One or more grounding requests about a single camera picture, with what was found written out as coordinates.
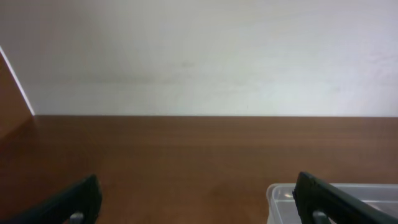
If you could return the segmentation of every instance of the white wall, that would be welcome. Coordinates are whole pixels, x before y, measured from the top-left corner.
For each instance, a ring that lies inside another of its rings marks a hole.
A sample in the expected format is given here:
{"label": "white wall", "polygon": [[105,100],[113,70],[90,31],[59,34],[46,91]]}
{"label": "white wall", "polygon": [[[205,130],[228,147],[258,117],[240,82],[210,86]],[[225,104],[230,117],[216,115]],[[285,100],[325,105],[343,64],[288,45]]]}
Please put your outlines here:
{"label": "white wall", "polygon": [[398,116],[396,0],[2,0],[36,114]]}

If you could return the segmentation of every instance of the white edge trim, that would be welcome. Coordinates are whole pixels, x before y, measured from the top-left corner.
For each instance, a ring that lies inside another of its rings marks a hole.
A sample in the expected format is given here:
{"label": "white edge trim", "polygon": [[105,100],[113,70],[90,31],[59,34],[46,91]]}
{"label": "white edge trim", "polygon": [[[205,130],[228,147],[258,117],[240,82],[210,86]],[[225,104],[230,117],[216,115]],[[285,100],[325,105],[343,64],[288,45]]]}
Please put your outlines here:
{"label": "white edge trim", "polygon": [[18,88],[19,88],[19,91],[21,91],[21,93],[22,93],[22,96],[23,96],[24,99],[25,99],[26,105],[27,105],[27,107],[28,107],[29,110],[30,110],[30,113],[34,116],[34,115],[35,115],[35,111],[33,110],[32,105],[30,105],[30,102],[29,102],[29,100],[27,99],[27,96],[26,96],[26,94],[25,94],[25,91],[24,91],[24,89],[22,88],[21,83],[19,83],[19,80],[18,80],[18,78],[17,78],[17,75],[15,74],[14,69],[12,69],[11,63],[10,63],[10,61],[8,61],[8,58],[6,57],[6,54],[5,54],[4,51],[2,50],[1,46],[0,46],[0,53],[1,53],[2,57],[4,58],[4,60],[6,61],[6,64],[7,64],[8,69],[10,70],[10,72],[11,72],[11,74],[12,74],[12,77],[14,77],[14,80],[15,80],[15,82],[17,83],[17,86],[18,86]]}

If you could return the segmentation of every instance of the wooden table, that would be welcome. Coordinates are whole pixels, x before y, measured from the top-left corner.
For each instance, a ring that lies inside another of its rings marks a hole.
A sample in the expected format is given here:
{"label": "wooden table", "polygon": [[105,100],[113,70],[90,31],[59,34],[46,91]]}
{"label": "wooden table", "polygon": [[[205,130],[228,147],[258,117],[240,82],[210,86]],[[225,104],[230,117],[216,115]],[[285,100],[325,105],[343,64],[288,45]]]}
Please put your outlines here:
{"label": "wooden table", "polygon": [[398,184],[398,119],[36,116],[0,149],[0,218],[95,173],[98,223],[264,223],[301,170]]}

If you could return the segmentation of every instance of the brown wood surface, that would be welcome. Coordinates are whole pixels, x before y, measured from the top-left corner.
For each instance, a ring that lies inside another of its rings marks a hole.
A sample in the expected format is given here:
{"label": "brown wood surface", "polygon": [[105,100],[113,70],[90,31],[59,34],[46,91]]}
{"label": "brown wood surface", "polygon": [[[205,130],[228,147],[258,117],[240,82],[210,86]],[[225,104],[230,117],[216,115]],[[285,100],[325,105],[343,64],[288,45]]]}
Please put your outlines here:
{"label": "brown wood surface", "polygon": [[0,218],[95,173],[98,223],[265,223],[307,170],[398,184],[396,118],[37,116],[0,150]]}
{"label": "brown wood surface", "polygon": [[0,144],[14,137],[31,116],[6,61],[0,54]]}

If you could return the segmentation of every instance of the clear plastic container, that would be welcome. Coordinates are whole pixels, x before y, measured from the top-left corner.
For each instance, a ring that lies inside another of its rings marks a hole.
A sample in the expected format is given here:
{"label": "clear plastic container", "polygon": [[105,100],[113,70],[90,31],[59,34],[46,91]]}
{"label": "clear plastic container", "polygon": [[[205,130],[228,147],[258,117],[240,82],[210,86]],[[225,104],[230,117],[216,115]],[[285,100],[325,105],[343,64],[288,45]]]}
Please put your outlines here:
{"label": "clear plastic container", "polygon": [[[398,185],[332,184],[368,205],[398,218]],[[267,190],[268,224],[300,224],[292,192],[295,184],[272,184]]]}

